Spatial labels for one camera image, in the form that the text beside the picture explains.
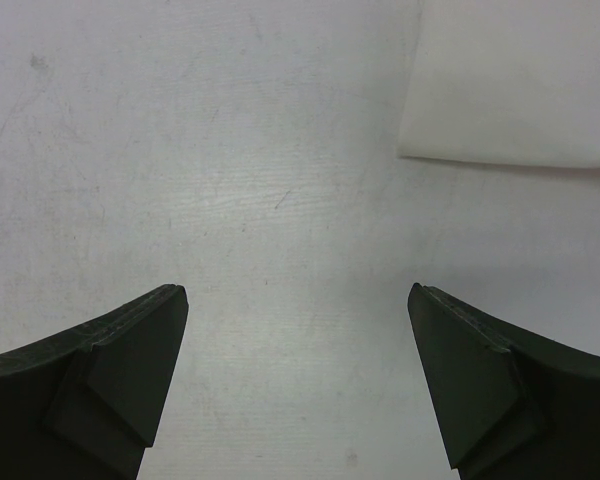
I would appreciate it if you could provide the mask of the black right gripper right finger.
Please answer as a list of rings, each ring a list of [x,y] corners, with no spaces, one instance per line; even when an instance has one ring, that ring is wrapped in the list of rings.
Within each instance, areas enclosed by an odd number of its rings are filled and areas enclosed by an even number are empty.
[[[414,284],[407,308],[463,479],[600,479],[600,357]]]

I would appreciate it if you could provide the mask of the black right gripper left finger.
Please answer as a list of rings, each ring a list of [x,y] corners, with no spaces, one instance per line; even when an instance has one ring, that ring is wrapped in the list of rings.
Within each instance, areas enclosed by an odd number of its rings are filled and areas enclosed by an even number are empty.
[[[0,354],[0,479],[135,479],[153,446],[188,301],[165,284]]]

